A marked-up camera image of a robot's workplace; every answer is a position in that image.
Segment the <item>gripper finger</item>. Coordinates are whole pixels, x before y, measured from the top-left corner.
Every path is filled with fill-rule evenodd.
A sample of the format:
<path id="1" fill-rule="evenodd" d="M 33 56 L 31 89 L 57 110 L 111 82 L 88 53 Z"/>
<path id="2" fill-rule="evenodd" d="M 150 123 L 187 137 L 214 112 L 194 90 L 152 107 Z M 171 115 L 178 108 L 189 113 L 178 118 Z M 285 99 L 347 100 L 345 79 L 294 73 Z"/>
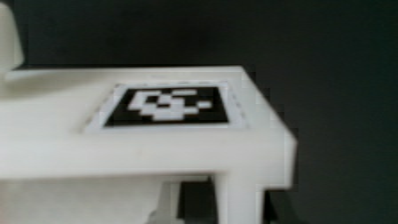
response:
<path id="1" fill-rule="evenodd" d="M 212 179 L 185 181 L 180 189 L 178 218 L 184 224 L 219 224 L 216 185 Z"/>

